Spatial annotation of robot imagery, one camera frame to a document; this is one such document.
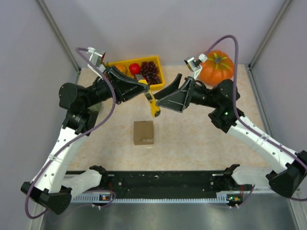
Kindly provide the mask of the yellow utility knife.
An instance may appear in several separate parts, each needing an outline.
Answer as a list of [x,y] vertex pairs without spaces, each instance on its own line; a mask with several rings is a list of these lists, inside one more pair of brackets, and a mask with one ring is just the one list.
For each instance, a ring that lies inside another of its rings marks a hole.
[[156,99],[152,93],[152,91],[150,89],[148,89],[145,93],[144,93],[148,103],[149,103],[149,106],[150,106],[150,109],[151,109],[151,114],[153,117],[158,117],[161,113],[161,109],[159,106],[157,106],[156,104]]

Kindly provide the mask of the brown cardboard express box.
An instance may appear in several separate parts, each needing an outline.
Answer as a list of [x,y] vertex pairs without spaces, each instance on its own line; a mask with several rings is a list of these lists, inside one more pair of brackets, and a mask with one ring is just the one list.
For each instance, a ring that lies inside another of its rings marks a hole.
[[134,121],[133,142],[135,145],[154,144],[153,121]]

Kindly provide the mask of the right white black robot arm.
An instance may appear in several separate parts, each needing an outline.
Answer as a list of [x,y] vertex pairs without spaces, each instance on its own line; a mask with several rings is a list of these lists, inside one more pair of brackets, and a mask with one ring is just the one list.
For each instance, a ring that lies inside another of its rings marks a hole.
[[190,104],[211,107],[209,113],[213,125],[245,143],[268,164],[252,167],[233,164],[225,169],[224,184],[234,190],[240,185],[258,185],[275,193],[292,198],[307,175],[307,153],[285,147],[270,135],[256,127],[244,113],[234,106],[240,97],[232,80],[224,80],[212,89],[192,77],[182,75],[166,88],[154,94],[157,106],[182,113]]

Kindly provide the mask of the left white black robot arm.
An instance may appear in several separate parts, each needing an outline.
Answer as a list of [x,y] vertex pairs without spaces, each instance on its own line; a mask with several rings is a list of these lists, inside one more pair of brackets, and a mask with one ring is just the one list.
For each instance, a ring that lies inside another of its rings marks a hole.
[[40,172],[30,182],[23,183],[21,191],[26,200],[32,199],[57,215],[70,202],[91,188],[104,190],[109,179],[101,166],[91,166],[85,172],[66,180],[64,178],[76,152],[91,132],[97,129],[97,111],[90,107],[113,99],[113,104],[126,102],[149,90],[144,80],[135,80],[109,67],[104,78],[96,78],[92,86],[83,87],[65,83],[59,90],[59,105],[67,110],[57,142]]

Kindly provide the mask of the red toy tomato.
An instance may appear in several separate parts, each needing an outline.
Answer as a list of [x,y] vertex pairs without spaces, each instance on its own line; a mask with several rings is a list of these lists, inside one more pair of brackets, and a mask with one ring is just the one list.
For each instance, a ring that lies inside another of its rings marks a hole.
[[129,70],[132,75],[135,75],[141,72],[141,67],[138,63],[132,63],[129,65]]

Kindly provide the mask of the toy pineapple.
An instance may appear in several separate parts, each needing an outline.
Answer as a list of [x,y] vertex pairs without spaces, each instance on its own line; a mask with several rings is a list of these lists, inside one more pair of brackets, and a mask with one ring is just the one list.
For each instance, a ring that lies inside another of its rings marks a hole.
[[126,75],[128,73],[128,69],[121,64],[109,64],[108,62],[101,61],[100,64],[104,65],[105,68],[107,67],[116,67],[122,74]]

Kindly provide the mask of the purple toy grapes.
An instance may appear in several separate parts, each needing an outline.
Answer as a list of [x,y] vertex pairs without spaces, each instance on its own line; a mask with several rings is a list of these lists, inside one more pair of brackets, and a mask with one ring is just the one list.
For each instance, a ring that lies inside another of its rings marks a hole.
[[156,85],[161,83],[161,79],[158,76],[159,70],[153,61],[144,61],[141,64],[141,75],[149,85]]

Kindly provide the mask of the yellow plastic tray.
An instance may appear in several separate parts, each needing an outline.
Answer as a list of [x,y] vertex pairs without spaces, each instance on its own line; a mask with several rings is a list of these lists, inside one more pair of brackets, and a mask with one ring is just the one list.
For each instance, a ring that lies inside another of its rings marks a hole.
[[158,56],[149,56],[115,62],[106,62],[107,66],[115,66],[124,75],[137,79],[145,79],[152,91],[161,90],[165,86],[165,79]]

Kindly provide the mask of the green toy melon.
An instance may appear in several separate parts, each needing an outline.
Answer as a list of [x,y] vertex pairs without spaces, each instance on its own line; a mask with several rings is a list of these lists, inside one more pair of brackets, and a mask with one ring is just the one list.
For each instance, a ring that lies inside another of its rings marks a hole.
[[101,112],[103,110],[103,104],[97,103],[97,104],[91,106],[91,110],[96,111],[96,112]]

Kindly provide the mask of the orange toy pumpkin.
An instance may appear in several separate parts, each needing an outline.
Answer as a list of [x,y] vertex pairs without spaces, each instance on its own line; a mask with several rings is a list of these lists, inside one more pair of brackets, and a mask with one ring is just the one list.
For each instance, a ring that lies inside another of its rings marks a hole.
[[220,50],[213,50],[202,63],[199,79],[208,85],[216,86],[234,75],[234,63],[231,58]]

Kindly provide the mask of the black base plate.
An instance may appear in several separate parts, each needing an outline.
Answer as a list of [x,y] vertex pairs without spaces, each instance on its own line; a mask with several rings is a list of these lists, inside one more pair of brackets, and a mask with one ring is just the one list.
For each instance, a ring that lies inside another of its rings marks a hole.
[[221,191],[247,194],[252,188],[225,179],[222,174],[223,171],[109,171],[107,178],[89,190],[111,190],[119,200],[216,198]]

